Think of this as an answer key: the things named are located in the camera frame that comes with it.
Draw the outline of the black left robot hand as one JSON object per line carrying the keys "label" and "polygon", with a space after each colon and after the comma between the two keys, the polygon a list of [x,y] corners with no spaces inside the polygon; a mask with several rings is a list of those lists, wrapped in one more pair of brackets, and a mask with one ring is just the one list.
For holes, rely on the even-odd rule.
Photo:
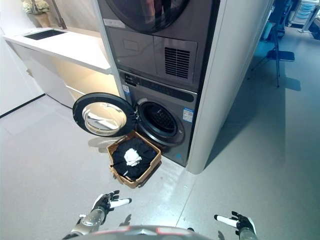
{"label": "black left robot hand", "polygon": [[104,214],[107,215],[107,213],[113,211],[114,208],[128,205],[131,202],[131,198],[120,199],[120,191],[114,190],[112,192],[99,195],[92,206],[91,212],[93,210],[102,210]]}

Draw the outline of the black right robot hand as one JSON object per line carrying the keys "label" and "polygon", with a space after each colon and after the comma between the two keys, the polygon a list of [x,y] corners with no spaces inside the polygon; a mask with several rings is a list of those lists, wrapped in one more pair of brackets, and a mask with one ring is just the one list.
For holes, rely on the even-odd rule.
{"label": "black right robot hand", "polygon": [[228,226],[238,229],[238,231],[248,228],[252,232],[256,233],[256,227],[253,220],[250,217],[246,217],[236,211],[231,212],[231,217],[225,217],[215,214],[214,219],[218,222],[224,223]]}

